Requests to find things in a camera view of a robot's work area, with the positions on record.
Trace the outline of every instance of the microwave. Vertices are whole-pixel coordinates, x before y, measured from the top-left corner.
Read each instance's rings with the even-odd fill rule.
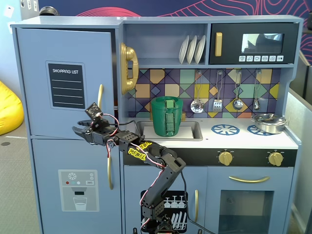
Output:
[[[294,62],[298,23],[212,24],[209,64]]]

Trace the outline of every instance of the gray floor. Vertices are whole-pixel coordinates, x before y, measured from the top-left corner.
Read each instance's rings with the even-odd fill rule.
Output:
[[[0,136],[0,188],[0,233],[39,234],[24,123]],[[301,234],[293,218],[288,233]]]

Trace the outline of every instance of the wine glass icon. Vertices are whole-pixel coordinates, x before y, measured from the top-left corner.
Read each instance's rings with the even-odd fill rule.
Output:
[[[177,197],[177,196],[173,196],[174,201],[171,203],[171,208],[177,208],[176,197]]]
[[[164,206],[165,206],[165,208],[170,208],[170,203],[168,202],[168,199],[169,199],[169,198],[168,198],[168,197],[166,197],[166,199],[167,199],[167,201],[166,201],[166,203],[165,203],[165,205],[164,205]]]
[[[185,203],[183,202],[183,197],[184,197],[184,196],[180,196],[180,197],[181,197],[181,201],[179,202],[179,204],[177,205],[177,207],[178,207],[178,208],[185,208],[186,205],[185,205]]]

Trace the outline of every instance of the white countertop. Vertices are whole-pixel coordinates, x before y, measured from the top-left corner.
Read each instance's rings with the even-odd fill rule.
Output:
[[[136,122],[149,121],[148,118],[130,118],[129,120],[132,119]],[[298,149],[298,145],[285,131],[276,135],[264,136],[263,132],[258,132],[256,128],[251,127],[250,130],[257,134],[249,132],[248,127],[254,125],[254,122],[251,122],[250,119],[186,118],[186,121],[199,123],[203,140],[167,140],[164,138],[163,140],[156,140],[156,142],[168,148]],[[127,125],[127,130],[136,132],[132,123]]]

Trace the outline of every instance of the yellow sticker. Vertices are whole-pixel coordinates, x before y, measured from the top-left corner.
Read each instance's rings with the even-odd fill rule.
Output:
[[[139,151],[135,150],[135,149],[129,149],[128,154],[132,155],[133,157],[137,157],[139,159],[141,159],[142,161],[145,161],[145,154],[140,153]]]
[[[149,145],[151,145],[152,143],[151,142],[144,142],[143,144],[140,144],[140,148],[141,149],[146,149]]]

